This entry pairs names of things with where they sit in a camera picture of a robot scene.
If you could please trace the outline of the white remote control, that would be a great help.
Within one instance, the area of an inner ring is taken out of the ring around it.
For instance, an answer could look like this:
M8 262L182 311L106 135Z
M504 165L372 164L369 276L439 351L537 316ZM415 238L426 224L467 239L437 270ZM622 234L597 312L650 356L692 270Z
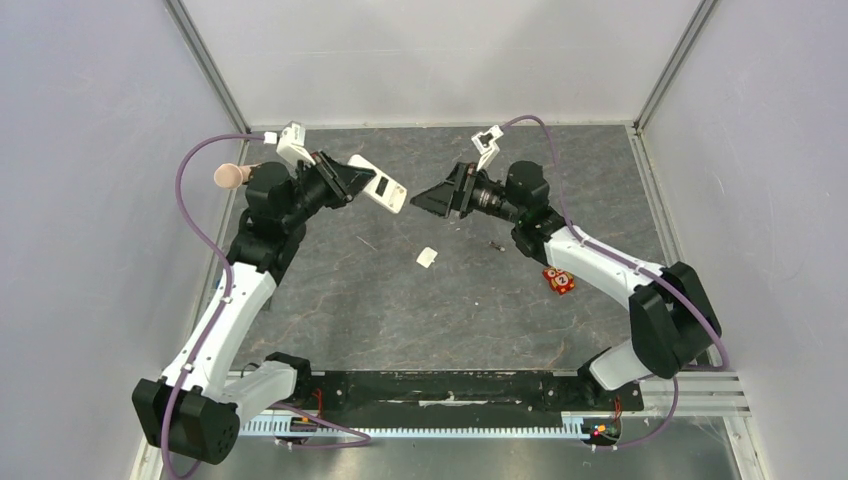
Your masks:
M390 213L401 212L408 195L405 186L361 155L351 156L347 165L372 170L375 176L367 183L363 193Z

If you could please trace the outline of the white battery cover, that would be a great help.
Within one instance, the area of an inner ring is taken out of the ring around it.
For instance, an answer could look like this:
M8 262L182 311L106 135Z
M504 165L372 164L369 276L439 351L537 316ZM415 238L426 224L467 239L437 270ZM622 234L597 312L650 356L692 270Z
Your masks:
M423 268L429 268L436 260L438 252L431 248L425 247L417 256L416 263Z

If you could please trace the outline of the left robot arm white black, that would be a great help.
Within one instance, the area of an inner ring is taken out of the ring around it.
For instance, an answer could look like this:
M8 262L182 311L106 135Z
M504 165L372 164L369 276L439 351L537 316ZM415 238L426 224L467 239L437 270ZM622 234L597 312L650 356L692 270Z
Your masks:
M223 262L215 293L181 352L157 380L140 380L132 404L148 444L165 455L221 463L237 431L279 402L301 408L315 400L309 360L268 355L240 379L230 367L261 308L282 282L324 208L342 208L385 178L368 162L340 164L317 152L294 170L280 162L239 169L246 210Z

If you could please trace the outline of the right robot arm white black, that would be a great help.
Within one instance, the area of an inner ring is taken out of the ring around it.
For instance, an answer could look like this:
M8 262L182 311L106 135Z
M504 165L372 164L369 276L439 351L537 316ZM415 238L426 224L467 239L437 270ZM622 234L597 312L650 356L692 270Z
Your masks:
M411 203L441 217L479 211L508 221L524 256L572 274L627 310L629 339L580 369L578 396L591 408L606 406L627 383L650 376L671 379L720 345L720 324L691 266L642 261L586 234L551 206L550 185L534 162L513 163L504 181L458 163Z

